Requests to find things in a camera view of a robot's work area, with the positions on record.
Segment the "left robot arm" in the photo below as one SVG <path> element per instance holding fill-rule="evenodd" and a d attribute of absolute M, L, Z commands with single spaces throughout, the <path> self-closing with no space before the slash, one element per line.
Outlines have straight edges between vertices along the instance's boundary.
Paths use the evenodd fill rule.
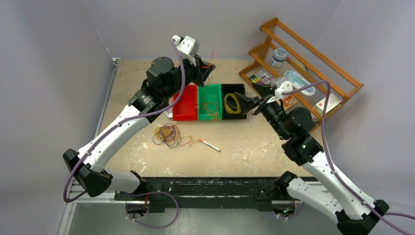
<path fill-rule="evenodd" d="M 169 100 L 190 83 L 203 86 L 215 69 L 214 64 L 195 57 L 193 65 L 181 58 L 174 66 L 169 57 L 158 57 L 146 71 L 141 88 L 133 95 L 117 118 L 97 137 L 79 150 L 68 149 L 64 161 L 71 176 L 90 197 L 107 190 L 126 192 L 133 200 L 146 194 L 143 179 L 135 171 L 106 168 L 114 154 L 136 133 L 158 118 L 168 107 Z"/>

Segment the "black plastic bin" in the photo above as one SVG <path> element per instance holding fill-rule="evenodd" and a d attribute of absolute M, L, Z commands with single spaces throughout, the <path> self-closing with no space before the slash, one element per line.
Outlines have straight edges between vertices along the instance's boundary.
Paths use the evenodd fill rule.
<path fill-rule="evenodd" d="M 241 93 L 245 95 L 245 86 L 244 84 L 221 84 L 221 97 L 222 97 L 222 120 L 239 120 L 239 119 L 246 119 L 246 115 L 242 115 L 241 113 L 238 114 L 229 114 L 226 111 L 225 104 L 227 101 L 230 103 L 230 106 L 236 106 L 236 102 L 233 98 L 228 98 L 225 101 L 225 95 L 232 94 L 232 93 Z"/>

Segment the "green plastic bin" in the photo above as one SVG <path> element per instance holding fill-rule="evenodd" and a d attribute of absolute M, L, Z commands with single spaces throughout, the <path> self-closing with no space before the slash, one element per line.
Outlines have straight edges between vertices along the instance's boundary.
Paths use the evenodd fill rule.
<path fill-rule="evenodd" d="M 211 84 L 197 87 L 197 120 L 217 121 L 222 119 L 221 85 Z"/>

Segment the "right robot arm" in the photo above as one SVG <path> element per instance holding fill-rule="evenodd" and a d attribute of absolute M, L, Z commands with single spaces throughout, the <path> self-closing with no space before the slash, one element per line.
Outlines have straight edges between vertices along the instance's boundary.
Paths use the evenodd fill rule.
<path fill-rule="evenodd" d="M 315 127 L 310 111 L 296 107 L 284 110 L 282 96 L 292 94 L 289 82 L 276 88 L 255 83 L 260 96 L 249 98 L 235 93 L 241 112 L 262 114 L 284 140 L 285 155 L 308 171 L 323 186 L 317 189 L 292 172 L 284 172 L 276 180 L 275 193 L 280 199 L 299 199 L 326 215 L 344 235 L 367 235 L 389 210 L 383 200 L 375 200 L 360 190 L 328 156 L 326 145 L 320 145 L 310 131 Z"/>

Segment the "red plastic bin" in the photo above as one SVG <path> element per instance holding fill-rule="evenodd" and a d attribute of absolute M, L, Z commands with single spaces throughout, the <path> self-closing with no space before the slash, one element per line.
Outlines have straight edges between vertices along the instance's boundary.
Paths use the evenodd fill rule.
<path fill-rule="evenodd" d="M 174 121 L 197 120 L 197 86 L 185 87 L 180 100 L 172 108 Z"/>

